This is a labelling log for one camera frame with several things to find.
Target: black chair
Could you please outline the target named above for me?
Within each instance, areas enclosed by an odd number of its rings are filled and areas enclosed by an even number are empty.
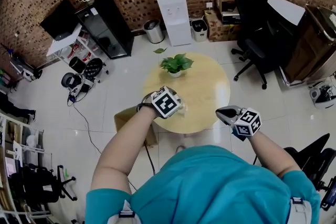
[[[65,184],[75,181],[76,178],[72,177],[62,182],[60,169],[63,169],[62,165],[57,166],[57,176],[54,176],[53,170],[49,171],[45,167],[37,167],[33,164],[22,168],[18,166],[17,173],[12,174],[10,181],[15,196],[24,199],[30,207],[57,202],[59,197],[65,198],[65,195],[70,200],[76,201],[77,197],[72,197],[64,188]]]
[[[263,80],[262,88],[267,88],[265,74],[279,66],[285,66],[294,50],[297,26],[283,18],[268,3],[268,0],[235,0],[242,23],[242,36],[238,46],[242,51],[232,49],[232,54],[240,54],[239,59],[250,62],[234,77],[255,65]]]
[[[88,62],[84,69],[84,76],[89,80],[96,80],[98,74],[101,72],[101,70],[105,70],[106,74],[109,74],[109,71],[104,68],[105,63],[99,58],[94,58]]]
[[[336,156],[336,151],[332,148],[323,150],[329,137],[330,134],[323,135],[300,152],[297,152],[293,147],[284,148],[312,181],[317,190],[323,188],[324,182],[322,178]]]

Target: potted plant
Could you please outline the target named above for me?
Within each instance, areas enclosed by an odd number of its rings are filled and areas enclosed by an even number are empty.
[[[173,78],[177,78],[182,74],[183,70],[189,69],[193,62],[193,60],[186,58],[185,54],[177,54],[174,58],[164,58],[160,67],[167,70]]]

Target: white pot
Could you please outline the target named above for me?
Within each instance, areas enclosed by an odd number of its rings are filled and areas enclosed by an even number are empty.
[[[170,73],[169,72],[169,75],[171,75],[173,78],[178,78],[180,75],[182,75],[182,71],[179,71],[177,73]]]

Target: white strap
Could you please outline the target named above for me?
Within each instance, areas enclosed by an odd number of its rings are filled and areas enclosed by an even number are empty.
[[[128,201],[124,201],[121,212],[109,218],[108,224],[141,224],[138,215],[132,211]]]
[[[290,199],[290,211],[287,224],[310,224],[311,205],[301,198]]]

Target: black cabinet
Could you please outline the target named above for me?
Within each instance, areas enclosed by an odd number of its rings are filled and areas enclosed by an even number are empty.
[[[110,59],[131,56],[134,36],[114,0],[83,3],[76,15]]]

